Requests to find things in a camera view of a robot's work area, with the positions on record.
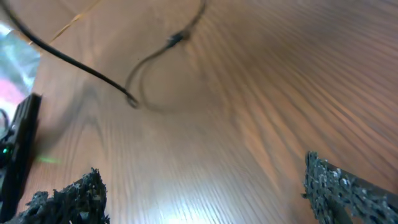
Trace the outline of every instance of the wooden surface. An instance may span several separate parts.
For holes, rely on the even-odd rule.
[[[102,0],[53,46],[124,84],[198,5]],[[141,110],[43,54],[36,148],[60,163],[34,162],[21,204],[96,167],[112,223],[316,223],[309,150],[398,193],[397,15],[388,0],[209,0],[191,41],[135,79]]]

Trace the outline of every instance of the brown wooden tabletop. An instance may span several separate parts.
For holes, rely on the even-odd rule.
[[[102,0],[52,45],[124,84],[199,1]],[[149,63],[134,110],[42,55],[36,150],[20,203],[90,167],[112,223],[316,223],[304,155],[398,193],[398,3],[209,0],[192,39]]]

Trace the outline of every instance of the black electronic device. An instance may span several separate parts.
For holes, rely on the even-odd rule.
[[[37,127],[41,97],[29,95],[19,103],[15,116],[0,139],[0,222],[16,213],[29,173],[32,143]]]

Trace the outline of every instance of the glossy table surface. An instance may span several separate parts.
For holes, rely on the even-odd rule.
[[[52,45],[121,85],[199,1],[101,0]],[[209,0],[191,40],[149,63],[134,110],[44,53],[20,203],[90,167],[112,223],[316,223],[304,155],[398,193],[398,3]]]

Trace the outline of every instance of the black textured object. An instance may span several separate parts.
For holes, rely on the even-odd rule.
[[[305,163],[303,197],[319,223],[353,223],[345,208],[365,223],[398,223],[396,195],[319,159],[317,152],[308,152]]]
[[[16,213],[29,173],[40,103],[41,97],[36,94],[22,101],[0,139],[0,222],[10,220]]]
[[[29,208],[6,224],[109,224],[105,216],[106,187],[98,169],[91,168],[80,180],[60,192],[37,192]]]

